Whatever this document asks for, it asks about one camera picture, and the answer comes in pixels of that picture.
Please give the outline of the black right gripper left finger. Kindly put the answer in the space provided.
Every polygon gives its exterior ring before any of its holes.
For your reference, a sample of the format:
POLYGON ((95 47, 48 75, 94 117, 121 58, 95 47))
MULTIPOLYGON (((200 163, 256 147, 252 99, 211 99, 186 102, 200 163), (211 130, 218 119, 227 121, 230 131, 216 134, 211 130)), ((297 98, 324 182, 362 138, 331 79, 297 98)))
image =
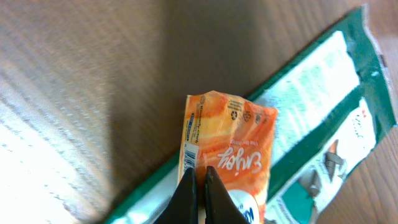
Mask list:
POLYGON ((154 224, 198 224, 198 194, 195 170, 188 168, 169 204, 154 224))

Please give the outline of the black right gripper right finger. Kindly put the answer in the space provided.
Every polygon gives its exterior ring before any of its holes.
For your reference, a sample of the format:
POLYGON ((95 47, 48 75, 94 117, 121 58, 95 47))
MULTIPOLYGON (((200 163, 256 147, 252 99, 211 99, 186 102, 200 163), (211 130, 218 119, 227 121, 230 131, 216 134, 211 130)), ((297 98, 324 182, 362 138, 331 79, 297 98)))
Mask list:
POLYGON ((206 224, 248 224, 233 203, 214 167, 208 166, 205 175, 206 224))

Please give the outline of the green 3M package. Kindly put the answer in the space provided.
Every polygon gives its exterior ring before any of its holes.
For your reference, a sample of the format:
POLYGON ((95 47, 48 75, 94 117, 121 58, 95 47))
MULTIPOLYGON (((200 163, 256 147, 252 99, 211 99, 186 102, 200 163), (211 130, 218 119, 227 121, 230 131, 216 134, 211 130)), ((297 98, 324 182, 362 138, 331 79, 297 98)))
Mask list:
MULTIPOLYGON (((244 97, 278 110, 264 223, 315 223, 347 177, 397 124, 388 70, 367 6, 333 24, 244 97)), ((154 223, 178 178, 176 155, 130 194, 107 223, 154 223)), ((198 223, 205 223, 205 182, 198 223)))

